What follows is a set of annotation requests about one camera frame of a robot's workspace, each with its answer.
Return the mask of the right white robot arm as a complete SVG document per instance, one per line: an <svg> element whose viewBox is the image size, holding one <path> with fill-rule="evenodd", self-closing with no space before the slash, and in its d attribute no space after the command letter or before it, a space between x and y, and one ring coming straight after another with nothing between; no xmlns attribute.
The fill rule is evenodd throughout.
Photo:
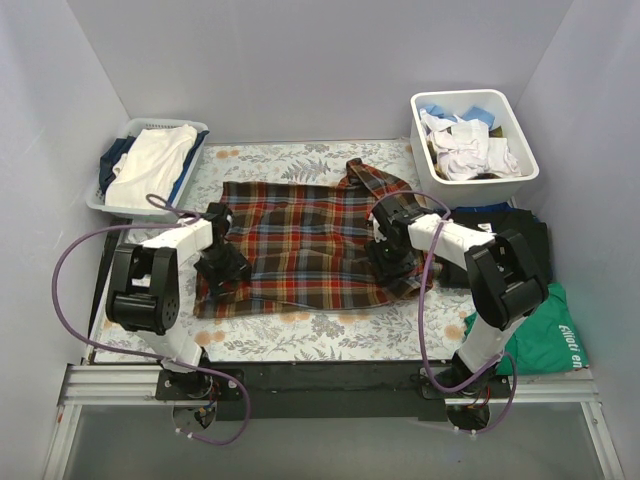
<svg viewBox="0 0 640 480"><path fill-rule="evenodd" d="M394 194L378 200L369 218L374 238L366 252L378 283L407 276L421 253L427 264L439 257L466 273L476 320L450 367L427 376L443 392L479 395L512 335L549 296L526 239L513 230L490 233L456 223L448 213L404 206Z"/></svg>

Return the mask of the plaid long sleeve shirt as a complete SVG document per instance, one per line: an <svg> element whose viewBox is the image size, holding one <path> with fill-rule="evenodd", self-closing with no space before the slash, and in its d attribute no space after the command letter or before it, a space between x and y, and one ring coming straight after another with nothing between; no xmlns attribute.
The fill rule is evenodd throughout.
<svg viewBox="0 0 640 480"><path fill-rule="evenodd" d="M359 158L346 163L335 186L224 183L221 201L233 213L226 237L248 260L251 278L216 295L198 275L194 316L366 309L415 295L431 282L422 275L422 254L408 273L380 285L365 251L373 239L368 215L375 201L391 194L414 206L409 190L401 178Z"/></svg>

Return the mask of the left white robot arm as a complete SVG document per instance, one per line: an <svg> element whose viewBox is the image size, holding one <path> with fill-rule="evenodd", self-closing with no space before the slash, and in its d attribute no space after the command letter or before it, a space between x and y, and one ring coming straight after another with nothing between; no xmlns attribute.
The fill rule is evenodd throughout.
<svg viewBox="0 0 640 480"><path fill-rule="evenodd" d="M213 297L249 281L248 260L225 239L232 222L227 205L211 203L197 220L184 220L141 244L118 246L113 258L107 318L144 340L164 369L179 373L178 387L193 400L211 392L213 377L200 367L203 349L178 323L179 269L198 255L196 272Z"/></svg>

